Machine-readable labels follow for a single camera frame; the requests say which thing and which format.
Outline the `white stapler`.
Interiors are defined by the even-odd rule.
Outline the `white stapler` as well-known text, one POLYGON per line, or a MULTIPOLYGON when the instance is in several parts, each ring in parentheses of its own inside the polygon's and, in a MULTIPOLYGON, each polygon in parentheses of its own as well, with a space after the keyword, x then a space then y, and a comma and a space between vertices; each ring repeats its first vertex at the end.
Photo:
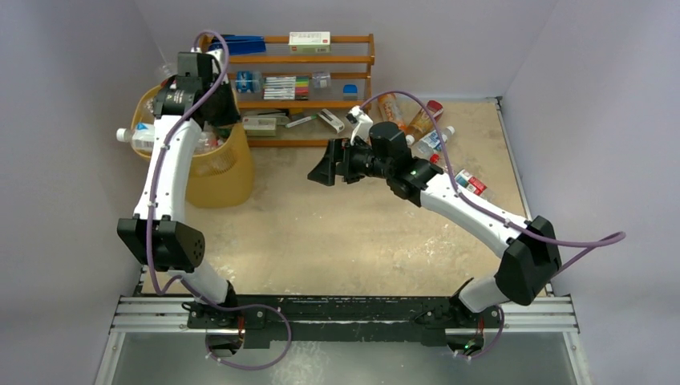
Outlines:
POLYGON ((318 117, 326 124, 330 125, 337 133, 342 132, 346 127, 340 118, 326 108, 323 108, 318 112, 318 117))

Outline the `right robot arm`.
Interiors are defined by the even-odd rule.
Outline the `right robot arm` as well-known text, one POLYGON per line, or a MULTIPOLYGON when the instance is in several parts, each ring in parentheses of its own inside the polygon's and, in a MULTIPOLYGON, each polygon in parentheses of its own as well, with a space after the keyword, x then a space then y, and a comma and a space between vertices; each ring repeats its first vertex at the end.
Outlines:
POLYGON ((451 181, 441 167, 413 156, 405 135, 393 123, 375 124, 367 140, 330 140, 308 179, 332 186, 336 177, 353 184, 365 177, 386 181, 399 198, 437 213, 468 231, 499 259, 489 277, 464 283, 450 300, 450 315, 470 326, 489 307, 513 302, 528 306, 561 267, 550 221, 507 213, 451 181))

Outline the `blue stapler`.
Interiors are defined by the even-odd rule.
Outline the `blue stapler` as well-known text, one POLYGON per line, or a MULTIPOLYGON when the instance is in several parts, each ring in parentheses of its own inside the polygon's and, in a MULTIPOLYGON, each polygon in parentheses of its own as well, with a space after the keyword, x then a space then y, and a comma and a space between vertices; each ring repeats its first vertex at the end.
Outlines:
POLYGON ((266 52, 266 44, 263 36, 223 34, 222 38, 227 43, 228 54, 224 53, 223 46, 218 38, 212 38, 206 49, 206 53, 217 53, 222 50, 223 52, 221 55, 231 57, 234 55, 252 55, 266 52))

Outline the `orange label bottle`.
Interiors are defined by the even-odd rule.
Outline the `orange label bottle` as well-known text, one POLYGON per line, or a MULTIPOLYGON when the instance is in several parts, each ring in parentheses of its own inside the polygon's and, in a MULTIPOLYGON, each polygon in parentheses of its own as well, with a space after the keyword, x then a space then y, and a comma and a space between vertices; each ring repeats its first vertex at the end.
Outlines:
POLYGON ((395 123, 401 131, 405 131, 407 126, 399 108, 396 95, 394 93, 386 93, 380 95, 377 100, 383 119, 395 123))

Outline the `wooden shelf rack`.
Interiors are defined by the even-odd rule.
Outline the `wooden shelf rack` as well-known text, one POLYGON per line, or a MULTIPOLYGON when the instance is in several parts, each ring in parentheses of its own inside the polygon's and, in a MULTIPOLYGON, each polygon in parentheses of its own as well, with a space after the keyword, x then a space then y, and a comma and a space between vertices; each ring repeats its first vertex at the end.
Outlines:
POLYGON ((328 91, 310 88, 307 100, 264 100, 258 94, 243 94, 238 107, 243 111, 276 108, 291 112, 317 111, 322 108, 347 111, 373 95, 372 70, 375 64, 375 39, 372 34, 331 36, 331 52, 316 55, 292 55, 286 35, 264 37, 266 52, 236 55, 230 59, 229 79, 234 84, 238 71, 259 71, 264 77, 304 75, 315 71, 330 73, 328 91), (342 88, 352 83, 358 86, 357 100, 344 100, 342 88))

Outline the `blue eraser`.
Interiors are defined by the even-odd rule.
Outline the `blue eraser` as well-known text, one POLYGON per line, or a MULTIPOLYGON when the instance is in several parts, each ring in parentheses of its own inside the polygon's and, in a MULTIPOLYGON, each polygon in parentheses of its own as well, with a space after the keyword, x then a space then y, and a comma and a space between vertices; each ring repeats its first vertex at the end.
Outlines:
POLYGON ((344 100, 357 100, 358 86, 352 83, 345 84, 342 88, 342 98, 344 100))

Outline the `red landscape label bottle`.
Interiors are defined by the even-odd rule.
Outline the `red landscape label bottle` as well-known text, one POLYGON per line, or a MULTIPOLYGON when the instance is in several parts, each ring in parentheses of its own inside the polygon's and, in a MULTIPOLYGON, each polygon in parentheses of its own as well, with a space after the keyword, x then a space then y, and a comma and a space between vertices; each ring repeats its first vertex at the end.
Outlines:
MULTIPOLYGON (((429 161, 439 166, 445 174, 448 174, 450 171, 449 167, 445 164, 444 158, 439 154, 430 156, 429 161)), ((462 188, 465 188, 469 192, 474 193, 486 201, 493 202, 495 198, 493 191, 482 180, 470 173, 467 169, 462 168, 458 170, 455 174, 455 180, 462 188)))

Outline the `white red box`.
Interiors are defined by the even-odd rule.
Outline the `white red box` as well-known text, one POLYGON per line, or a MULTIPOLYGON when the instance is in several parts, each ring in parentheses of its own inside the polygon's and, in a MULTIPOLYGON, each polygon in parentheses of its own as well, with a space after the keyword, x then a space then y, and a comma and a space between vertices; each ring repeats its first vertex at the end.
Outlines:
POLYGON ((331 52, 329 31, 291 31, 288 48, 292 55, 329 54, 331 52))

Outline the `blue green label white-cap bottle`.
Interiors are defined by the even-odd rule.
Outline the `blue green label white-cap bottle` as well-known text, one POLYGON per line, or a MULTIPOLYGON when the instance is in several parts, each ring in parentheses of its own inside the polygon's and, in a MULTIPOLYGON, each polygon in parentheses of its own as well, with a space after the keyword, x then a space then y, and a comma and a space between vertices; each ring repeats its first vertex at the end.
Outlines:
POLYGON ((432 130, 418 142, 414 143, 411 147, 413 154, 423 159, 431 159, 433 156, 438 156, 446 146, 446 143, 454 136, 455 128, 447 126, 441 132, 443 134, 442 138, 439 138, 439 134, 432 130))

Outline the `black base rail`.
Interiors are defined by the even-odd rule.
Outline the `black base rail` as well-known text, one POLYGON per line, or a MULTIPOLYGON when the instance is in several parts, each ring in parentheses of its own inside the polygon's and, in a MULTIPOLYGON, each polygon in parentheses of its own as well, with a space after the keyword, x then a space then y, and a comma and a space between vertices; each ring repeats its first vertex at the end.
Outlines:
POLYGON ((478 350, 500 312, 473 314, 449 297, 292 296, 238 294, 239 310, 183 302, 188 328, 232 334, 249 349, 272 342, 418 342, 425 347, 478 350))

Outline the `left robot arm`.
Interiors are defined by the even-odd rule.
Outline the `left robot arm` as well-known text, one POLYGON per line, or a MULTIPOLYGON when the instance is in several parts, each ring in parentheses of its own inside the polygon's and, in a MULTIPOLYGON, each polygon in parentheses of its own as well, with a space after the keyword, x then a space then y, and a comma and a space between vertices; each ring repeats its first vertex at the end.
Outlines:
POLYGON ((218 93, 236 110, 227 79, 224 49, 180 52, 177 73, 153 100, 154 134, 148 172, 139 201, 117 234, 137 261, 147 267, 155 294, 179 282, 197 302, 209 305, 208 318, 220 328, 234 325, 239 306, 229 300, 231 284, 204 260, 204 234, 185 223, 185 197, 192 158, 203 126, 214 119, 201 109, 218 93))

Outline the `red gold label bottle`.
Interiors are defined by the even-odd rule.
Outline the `red gold label bottle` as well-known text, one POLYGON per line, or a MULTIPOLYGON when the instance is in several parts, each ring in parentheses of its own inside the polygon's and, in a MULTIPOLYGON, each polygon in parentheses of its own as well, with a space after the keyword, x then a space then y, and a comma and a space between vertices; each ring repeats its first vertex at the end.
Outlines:
POLYGON ((437 101, 429 100, 425 108, 421 108, 411 122, 407 125, 406 141, 409 146, 421 140, 426 134, 434 129, 430 119, 433 116, 436 121, 443 114, 443 105, 437 101))

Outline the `marker pen set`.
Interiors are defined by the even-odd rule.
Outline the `marker pen set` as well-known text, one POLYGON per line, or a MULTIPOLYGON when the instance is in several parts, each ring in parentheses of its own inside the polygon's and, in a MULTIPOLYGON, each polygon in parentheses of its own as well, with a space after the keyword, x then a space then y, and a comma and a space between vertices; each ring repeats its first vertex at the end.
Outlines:
POLYGON ((310 78, 304 75, 271 76, 265 78, 264 100, 307 100, 310 93, 310 78))

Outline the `blue tape dispenser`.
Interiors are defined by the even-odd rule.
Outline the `blue tape dispenser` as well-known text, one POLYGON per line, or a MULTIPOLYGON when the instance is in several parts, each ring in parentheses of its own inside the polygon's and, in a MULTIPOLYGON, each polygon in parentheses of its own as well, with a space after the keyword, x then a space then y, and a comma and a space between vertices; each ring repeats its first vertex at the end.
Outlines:
POLYGON ((259 71, 238 71, 234 79, 234 86, 238 93, 260 93, 263 84, 263 76, 259 71))

